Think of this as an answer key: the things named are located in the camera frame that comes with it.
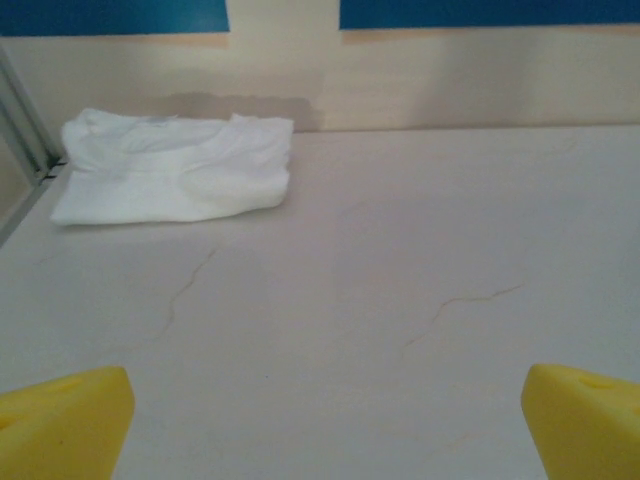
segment folded towel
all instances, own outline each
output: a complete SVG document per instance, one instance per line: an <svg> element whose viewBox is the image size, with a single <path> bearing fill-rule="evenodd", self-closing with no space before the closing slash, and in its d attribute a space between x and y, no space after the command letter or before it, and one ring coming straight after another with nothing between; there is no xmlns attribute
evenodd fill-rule
<svg viewBox="0 0 640 480"><path fill-rule="evenodd" d="M125 117L85 110L62 129L73 171L58 225L193 222L284 199L293 122Z"/></svg>

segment white tabletop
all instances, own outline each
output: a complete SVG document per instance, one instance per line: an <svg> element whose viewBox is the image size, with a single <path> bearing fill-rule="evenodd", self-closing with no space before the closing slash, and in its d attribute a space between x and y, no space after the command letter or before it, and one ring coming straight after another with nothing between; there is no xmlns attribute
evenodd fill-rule
<svg viewBox="0 0 640 480"><path fill-rule="evenodd" d="M116 479L544 478L535 362L640 380L640 127L304 134L279 208L0 250L0 389L127 368Z"/></svg>

